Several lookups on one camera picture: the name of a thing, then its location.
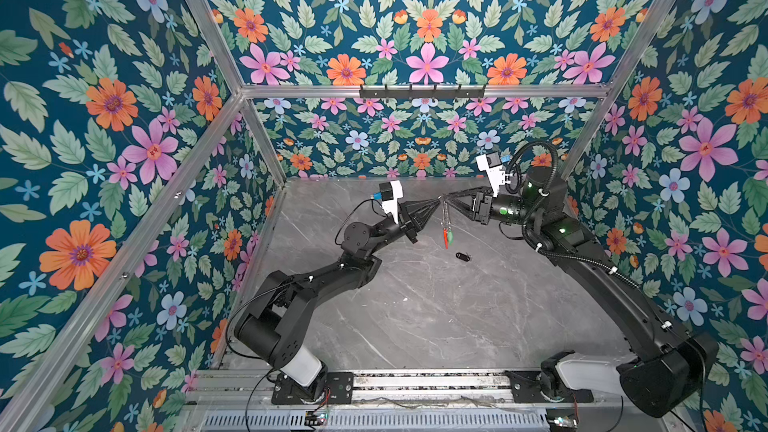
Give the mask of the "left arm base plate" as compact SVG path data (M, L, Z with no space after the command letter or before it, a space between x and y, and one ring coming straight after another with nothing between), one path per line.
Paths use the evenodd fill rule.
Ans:
M321 372L314 382L304 387L287 374L275 381L273 405L348 405L352 402L355 375L352 372Z

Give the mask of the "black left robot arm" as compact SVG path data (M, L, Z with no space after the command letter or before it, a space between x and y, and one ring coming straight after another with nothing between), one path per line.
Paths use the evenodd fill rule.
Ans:
M376 253L403 237L415 243L440 205L438 198L397 203L373 225L347 224L336 238L341 255L331 264L304 274L270 273L244 305L233 338L314 394L327 375L327 365L304 345L316 308L371 282L382 264Z

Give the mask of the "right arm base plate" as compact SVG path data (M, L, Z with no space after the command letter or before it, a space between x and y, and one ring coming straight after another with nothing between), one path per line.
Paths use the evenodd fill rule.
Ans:
M512 396L516 402L525 403L592 403L591 391L567 388L553 374L539 370L505 370L510 381Z

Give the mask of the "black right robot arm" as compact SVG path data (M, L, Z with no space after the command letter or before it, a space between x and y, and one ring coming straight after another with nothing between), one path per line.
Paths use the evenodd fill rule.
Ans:
M718 344L705 332L692 334L653 304L609 260L597 236L567 214L568 186L558 158L522 169L522 156L533 147L527 144L507 159L497 153L477 157L488 185L449 193L443 201L476 223L519 226L523 241L574 279L626 339L626 356L563 351L544 360L538 383L546 399L561 400L577 390L603 392L662 418L692 394L702 394Z

